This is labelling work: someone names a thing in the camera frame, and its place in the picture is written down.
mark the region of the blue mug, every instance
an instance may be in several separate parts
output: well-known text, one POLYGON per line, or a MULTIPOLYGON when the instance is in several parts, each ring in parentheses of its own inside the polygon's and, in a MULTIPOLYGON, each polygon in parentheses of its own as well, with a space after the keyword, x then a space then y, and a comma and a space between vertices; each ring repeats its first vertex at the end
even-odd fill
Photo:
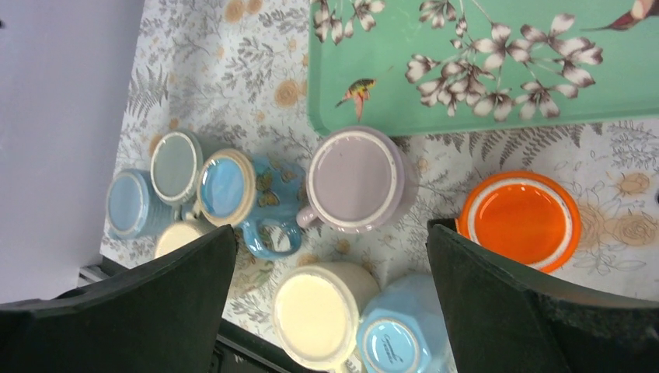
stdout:
POLYGON ((304 178, 304 170, 296 164, 223 149, 204 163, 197 200, 209 222, 241 228, 255 257, 281 259, 297 252, 302 244, 295 217, 304 197, 304 178), (290 242, 288 251, 274 251, 263 242, 259 230, 268 225, 284 231, 290 242))
POLYGON ((106 198, 112 239, 159 235, 175 220, 173 208, 155 194, 148 171, 124 169, 114 177, 106 198))
POLYGON ((369 372, 454 371, 432 276, 405 276, 373 298, 362 312, 357 348, 369 372))

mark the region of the tablecloth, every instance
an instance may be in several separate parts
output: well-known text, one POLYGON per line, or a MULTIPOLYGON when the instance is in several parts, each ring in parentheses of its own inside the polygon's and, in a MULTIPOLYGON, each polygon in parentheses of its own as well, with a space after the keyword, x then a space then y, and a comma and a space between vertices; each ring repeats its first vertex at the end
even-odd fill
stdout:
MULTIPOLYGON (((158 140, 189 128, 256 154, 307 166, 319 141, 306 116, 309 0, 146 0, 116 171, 148 169, 158 140)), ((291 268, 349 260, 381 287, 429 272, 426 221, 456 217, 467 193, 495 173, 549 176, 576 200, 579 249, 554 275, 590 288, 659 300, 659 120, 395 138, 421 174, 402 221, 363 235, 328 227, 304 236, 261 288, 227 303, 224 318, 271 343, 270 303, 291 268)), ((155 239, 103 237, 104 256, 135 267, 155 239)))

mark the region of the purple mug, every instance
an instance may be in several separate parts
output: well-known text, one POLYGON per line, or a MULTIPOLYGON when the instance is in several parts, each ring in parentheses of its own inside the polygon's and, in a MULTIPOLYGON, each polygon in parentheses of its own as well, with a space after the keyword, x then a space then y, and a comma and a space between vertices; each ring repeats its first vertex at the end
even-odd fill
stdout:
POLYGON ((309 206, 297 217, 302 228, 322 221, 341 232, 363 233, 396 222, 410 210, 418 175, 385 134, 353 126, 320 144, 305 185, 309 206))

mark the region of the green tray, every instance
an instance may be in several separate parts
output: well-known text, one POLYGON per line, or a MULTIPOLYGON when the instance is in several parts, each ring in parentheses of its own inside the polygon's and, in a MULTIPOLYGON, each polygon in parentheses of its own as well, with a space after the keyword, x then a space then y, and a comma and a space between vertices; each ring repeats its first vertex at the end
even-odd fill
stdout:
POLYGON ((659 0, 312 0, 309 120, 407 135, 656 115, 658 13, 659 0))

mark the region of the wall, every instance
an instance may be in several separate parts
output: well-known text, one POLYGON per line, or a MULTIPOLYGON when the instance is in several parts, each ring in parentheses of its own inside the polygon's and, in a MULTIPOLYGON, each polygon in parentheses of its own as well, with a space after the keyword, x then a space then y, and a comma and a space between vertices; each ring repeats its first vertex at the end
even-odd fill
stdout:
POLYGON ((144 0, 0 0, 0 303, 100 261, 144 0))

